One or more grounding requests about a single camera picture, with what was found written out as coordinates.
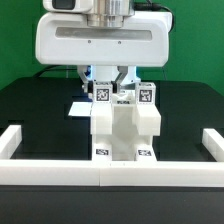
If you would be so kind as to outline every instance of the white paper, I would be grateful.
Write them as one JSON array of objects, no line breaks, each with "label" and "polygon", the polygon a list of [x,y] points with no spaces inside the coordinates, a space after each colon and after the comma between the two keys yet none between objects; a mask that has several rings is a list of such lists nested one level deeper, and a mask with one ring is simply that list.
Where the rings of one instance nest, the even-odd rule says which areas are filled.
[{"label": "white paper", "polygon": [[68,115],[73,117],[90,117],[91,108],[91,102],[73,102]]}]

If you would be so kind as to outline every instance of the metal bracket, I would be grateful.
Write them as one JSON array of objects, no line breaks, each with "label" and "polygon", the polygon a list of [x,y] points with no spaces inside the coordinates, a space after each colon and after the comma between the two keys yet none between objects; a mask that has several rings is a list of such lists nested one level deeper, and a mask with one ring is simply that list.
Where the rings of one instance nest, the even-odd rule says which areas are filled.
[{"label": "metal bracket", "polygon": [[117,92],[119,93],[121,90],[121,83],[128,74],[128,66],[118,66],[117,70],[119,71],[119,75],[115,79],[115,83],[117,84]]},{"label": "metal bracket", "polygon": [[77,66],[77,72],[79,74],[79,77],[83,81],[83,90],[84,93],[88,93],[88,82],[89,80],[86,77],[85,72],[88,70],[88,65],[78,65]]}]

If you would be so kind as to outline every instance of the green wall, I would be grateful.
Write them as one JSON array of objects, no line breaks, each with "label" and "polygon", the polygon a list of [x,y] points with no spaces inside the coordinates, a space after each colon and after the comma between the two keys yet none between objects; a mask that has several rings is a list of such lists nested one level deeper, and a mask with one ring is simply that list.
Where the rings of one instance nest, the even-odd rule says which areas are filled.
[{"label": "green wall", "polygon": [[[176,17],[170,34],[168,80],[208,83],[224,95],[224,3],[161,0]],[[35,32],[42,0],[0,1],[0,89],[43,68],[35,59]],[[143,79],[164,79],[161,68],[139,68]]]}]

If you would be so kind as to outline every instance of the black tabletop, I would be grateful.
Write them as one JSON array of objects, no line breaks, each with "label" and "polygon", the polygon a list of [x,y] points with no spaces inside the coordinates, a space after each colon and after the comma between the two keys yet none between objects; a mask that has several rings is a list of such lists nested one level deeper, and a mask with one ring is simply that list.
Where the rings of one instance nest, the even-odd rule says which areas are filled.
[{"label": "black tabletop", "polygon": [[[224,97],[196,82],[155,82],[160,161],[214,161],[203,128],[224,130]],[[0,131],[22,124],[12,159],[91,159],[90,120],[68,116],[88,101],[78,79],[22,78],[0,91]],[[222,188],[0,186],[1,223],[213,223],[224,220]]]}]

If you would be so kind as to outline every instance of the black cable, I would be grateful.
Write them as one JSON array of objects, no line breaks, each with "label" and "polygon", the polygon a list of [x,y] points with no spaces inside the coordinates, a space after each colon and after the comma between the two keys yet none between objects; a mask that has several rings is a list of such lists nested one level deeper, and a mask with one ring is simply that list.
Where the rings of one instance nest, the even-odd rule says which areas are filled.
[{"label": "black cable", "polygon": [[39,78],[42,74],[44,74],[45,72],[59,72],[59,71],[77,71],[76,68],[62,68],[62,69],[43,69],[40,72],[37,72],[36,74],[34,74],[34,78]]},{"label": "black cable", "polygon": [[55,68],[55,67],[58,67],[58,66],[61,66],[61,65],[49,65],[49,66],[45,67],[44,69],[40,70],[39,72],[35,73],[35,74],[33,75],[33,77],[34,77],[34,78],[38,78],[38,77],[40,77],[45,71],[50,70],[50,69]]},{"label": "black cable", "polygon": [[159,3],[152,3],[150,0],[146,0],[146,2],[147,3],[135,2],[134,9],[137,11],[161,11],[161,10],[164,10],[166,12],[170,12],[172,14],[172,24],[171,24],[171,29],[169,32],[171,32],[175,25],[175,17],[174,17],[173,12],[168,7],[163,6]]},{"label": "black cable", "polygon": [[166,75],[166,71],[165,71],[164,66],[162,67],[162,70],[163,70],[163,78],[164,78],[164,80],[167,81],[167,75]]}]

